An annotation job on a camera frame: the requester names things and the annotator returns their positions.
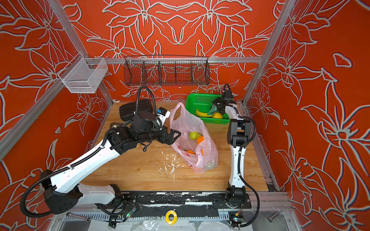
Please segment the pink plastic bag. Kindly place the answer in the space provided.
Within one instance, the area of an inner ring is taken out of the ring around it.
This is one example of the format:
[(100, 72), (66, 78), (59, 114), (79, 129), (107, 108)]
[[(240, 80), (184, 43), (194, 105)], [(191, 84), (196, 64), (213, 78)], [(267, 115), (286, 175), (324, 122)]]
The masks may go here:
[[(170, 128), (181, 132), (180, 138), (172, 144), (172, 148), (195, 173), (215, 169), (218, 166), (218, 150), (204, 122), (188, 112), (183, 103), (178, 103), (170, 113)], [(197, 140), (189, 138), (190, 132), (200, 133), (204, 136), (204, 141), (197, 144)], [(195, 154), (189, 154), (186, 150), (191, 150)]]

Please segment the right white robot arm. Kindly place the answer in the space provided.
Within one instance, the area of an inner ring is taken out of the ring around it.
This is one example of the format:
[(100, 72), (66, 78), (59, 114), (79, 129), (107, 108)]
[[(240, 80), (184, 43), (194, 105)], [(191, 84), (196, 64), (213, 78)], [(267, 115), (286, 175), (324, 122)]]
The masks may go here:
[(225, 193), (226, 204), (229, 207), (243, 209), (245, 203), (249, 201), (249, 196), (246, 193), (247, 188), (255, 194), (257, 200), (256, 212), (250, 221), (243, 220), (244, 216), (241, 215), (243, 210), (231, 217), (229, 225), (233, 228), (240, 229), (252, 225), (260, 211), (259, 195), (244, 179), (246, 148), (257, 135), (256, 123), (251, 117), (240, 114), (229, 84), (224, 86), (221, 97), (216, 98), (212, 102), (208, 114), (211, 115), (216, 112), (222, 115), (227, 114), (230, 119), (227, 143), (230, 145), (232, 152), (232, 167)]

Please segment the yellow apple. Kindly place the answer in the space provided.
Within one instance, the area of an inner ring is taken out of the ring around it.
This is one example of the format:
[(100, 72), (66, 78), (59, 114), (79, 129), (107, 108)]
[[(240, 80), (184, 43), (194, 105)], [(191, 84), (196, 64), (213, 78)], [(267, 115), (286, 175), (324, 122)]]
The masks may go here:
[(223, 118), (223, 115), (219, 112), (215, 112), (212, 116), (212, 118), (214, 119), (222, 119)]

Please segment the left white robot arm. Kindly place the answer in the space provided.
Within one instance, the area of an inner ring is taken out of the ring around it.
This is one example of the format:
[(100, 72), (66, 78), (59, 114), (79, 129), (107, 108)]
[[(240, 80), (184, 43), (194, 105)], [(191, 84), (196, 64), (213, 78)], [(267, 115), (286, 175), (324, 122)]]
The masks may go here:
[[(181, 132), (168, 129), (164, 125), (171, 115), (170, 111), (163, 107), (157, 108), (155, 101), (150, 102), (151, 110), (140, 109), (139, 97), (143, 89), (150, 96), (153, 95), (148, 87), (141, 86), (135, 104), (126, 107), (126, 115), (130, 118), (124, 117), (124, 123), (111, 124), (102, 141), (90, 151), (63, 168), (44, 171), (39, 180), (26, 189), (19, 204), (20, 211), (25, 216), (41, 218), (68, 212), (75, 206), (92, 204), (109, 216), (122, 214), (116, 211), (125, 203), (118, 185), (89, 186), (81, 181), (105, 163), (135, 149), (139, 144), (146, 151), (153, 141), (172, 145), (180, 137)], [(44, 188), (44, 201), (49, 211), (31, 212), (26, 206), (27, 197), (40, 185)]]

